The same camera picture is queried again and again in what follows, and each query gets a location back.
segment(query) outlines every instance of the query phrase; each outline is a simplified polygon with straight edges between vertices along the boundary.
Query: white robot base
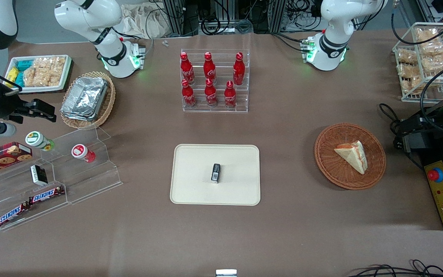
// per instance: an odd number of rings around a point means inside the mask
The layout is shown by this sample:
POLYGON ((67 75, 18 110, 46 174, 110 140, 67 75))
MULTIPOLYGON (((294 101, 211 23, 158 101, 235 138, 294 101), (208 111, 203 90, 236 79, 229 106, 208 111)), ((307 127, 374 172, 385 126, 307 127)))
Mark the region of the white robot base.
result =
POLYGON ((139 47, 136 43, 125 40, 123 44, 126 46, 126 55, 119 61, 118 65, 108 65, 102 58, 105 69, 110 72, 113 77, 125 78, 133 74, 136 70, 143 69, 145 63, 145 48, 139 47))
POLYGON ((302 50, 302 58, 304 63, 310 63, 318 70, 331 71, 338 67, 338 65, 345 59, 346 48, 339 53, 338 51, 332 52, 330 58, 326 52, 320 46, 320 38, 323 33, 318 33, 313 37, 308 37, 302 40, 300 43, 300 49, 302 50))

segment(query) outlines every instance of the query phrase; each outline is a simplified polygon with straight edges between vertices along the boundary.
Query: white tray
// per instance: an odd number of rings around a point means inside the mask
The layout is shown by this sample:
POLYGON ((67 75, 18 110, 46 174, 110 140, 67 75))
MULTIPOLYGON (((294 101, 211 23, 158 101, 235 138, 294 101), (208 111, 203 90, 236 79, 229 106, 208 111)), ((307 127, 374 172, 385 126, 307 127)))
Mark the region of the white tray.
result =
POLYGON ((179 144, 170 200, 175 204, 248 205, 261 199, 259 149, 254 145, 179 144), (220 181, 211 183, 213 164, 220 181))
POLYGON ((59 85, 58 86, 51 86, 51 87, 24 87, 23 90, 20 92, 20 94, 62 90, 66 85, 67 76, 68 76, 69 69, 71 67, 71 62, 72 62, 71 57, 68 55, 27 56, 27 57, 11 58, 11 61, 9 62, 9 66, 7 68, 7 72, 5 74, 5 78, 8 77, 9 71, 13 67, 16 66, 16 63, 18 61, 28 61, 28 60, 35 60, 36 58, 51 58, 51 57, 66 58, 65 66, 63 68, 63 73, 61 74, 61 80, 59 81, 59 85))

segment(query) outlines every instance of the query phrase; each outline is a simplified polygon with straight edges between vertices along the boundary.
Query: wicker basket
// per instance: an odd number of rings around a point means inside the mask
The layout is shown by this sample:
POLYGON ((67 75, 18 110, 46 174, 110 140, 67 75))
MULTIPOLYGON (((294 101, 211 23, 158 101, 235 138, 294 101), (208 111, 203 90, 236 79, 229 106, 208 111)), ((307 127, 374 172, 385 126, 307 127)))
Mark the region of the wicker basket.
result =
MULTIPOLYGON (((112 80, 109 76, 107 76, 105 73, 102 72, 89 72, 81 75, 81 77, 100 77, 105 80, 107 80, 108 86, 107 86, 107 92, 105 95, 105 98, 102 102, 102 106, 100 107, 100 111, 98 112, 98 117, 95 121, 84 121, 84 120, 77 120, 77 119, 70 119, 65 117, 61 113, 61 117, 63 118, 63 121, 66 123, 67 126, 73 127, 73 128, 86 128, 88 126, 91 126, 95 124, 95 127, 98 127, 102 125, 107 118, 110 115, 110 112, 112 112, 112 106, 114 105, 114 101, 116 100, 116 89, 114 87, 114 84, 112 83, 112 80)), ((71 88, 75 84, 76 78, 73 83, 68 87, 65 97, 63 99, 63 103, 66 101, 67 96, 69 95, 69 91, 71 91, 71 88)))
POLYGON ((374 186, 385 172, 385 153, 382 145, 366 129, 350 123, 331 125, 315 141, 315 161, 322 173, 334 184, 352 190, 374 186), (339 144, 360 140, 363 144, 368 168, 362 175, 334 152, 339 144))

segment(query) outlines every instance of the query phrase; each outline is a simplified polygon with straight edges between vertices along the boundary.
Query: brown tablecloth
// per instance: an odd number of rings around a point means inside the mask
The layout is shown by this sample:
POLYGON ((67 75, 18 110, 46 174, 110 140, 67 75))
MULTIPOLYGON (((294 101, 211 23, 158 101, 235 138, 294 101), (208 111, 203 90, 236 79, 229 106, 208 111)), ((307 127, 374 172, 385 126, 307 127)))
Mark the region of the brown tablecloth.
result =
MULTIPOLYGON (((389 119, 378 110, 380 102, 400 117, 418 109, 398 99, 390 31, 356 32, 331 72, 302 63, 270 35, 169 39, 168 48, 160 42, 144 70, 114 78, 116 103, 103 128, 124 184, 0 233, 0 276, 213 276, 221 268, 239 276, 345 276, 371 264, 409 268, 412 258, 443 267, 443 231, 425 176, 392 148, 389 119), (249 48, 249 113, 183 113, 182 48, 249 48), (375 187, 346 191, 317 168, 314 141, 338 122, 362 125, 383 144, 387 169, 375 187), (178 144, 259 147, 261 202, 171 203, 178 144)), ((72 79, 104 71, 91 43, 17 44, 10 56, 48 54, 73 58, 72 79)), ((37 97, 58 113, 62 93, 37 97)), ((51 138, 73 131, 60 118, 25 118, 11 140, 22 142, 32 130, 51 138)))

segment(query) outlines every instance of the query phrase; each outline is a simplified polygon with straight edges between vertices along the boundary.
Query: coca-cola bottle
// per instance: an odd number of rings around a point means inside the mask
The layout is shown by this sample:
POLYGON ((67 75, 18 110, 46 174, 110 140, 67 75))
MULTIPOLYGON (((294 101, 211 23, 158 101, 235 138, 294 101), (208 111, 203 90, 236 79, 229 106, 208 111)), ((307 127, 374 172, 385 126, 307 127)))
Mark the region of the coca-cola bottle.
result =
POLYGON ((235 89, 233 88, 233 82, 227 81, 225 89, 225 106, 228 108, 235 107, 235 89))
POLYGON ((189 84, 194 84, 194 68, 192 67, 192 63, 190 63, 186 52, 181 53, 181 70, 184 79, 186 79, 189 84))
POLYGON ((235 63, 233 65, 233 82, 235 85, 240 86, 244 81, 244 74, 246 72, 246 65, 242 59, 244 55, 242 52, 239 52, 235 55, 235 63))
POLYGON ((211 60, 211 53, 206 52, 204 53, 204 77, 206 79, 211 79, 213 81, 213 84, 217 83, 217 72, 215 68, 215 63, 211 60))
POLYGON ((217 89, 213 86, 212 79, 206 79, 206 87, 204 88, 204 94, 206 94, 206 101, 208 102, 208 107, 214 108, 218 105, 217 89))
POLYGON ((192 108, 196 106, 196 98, 194 97, 194 92, 189 85, 189 82, 184 79, 182 80, 182 97, 184 98, 184 103, 186 107, 192 108))

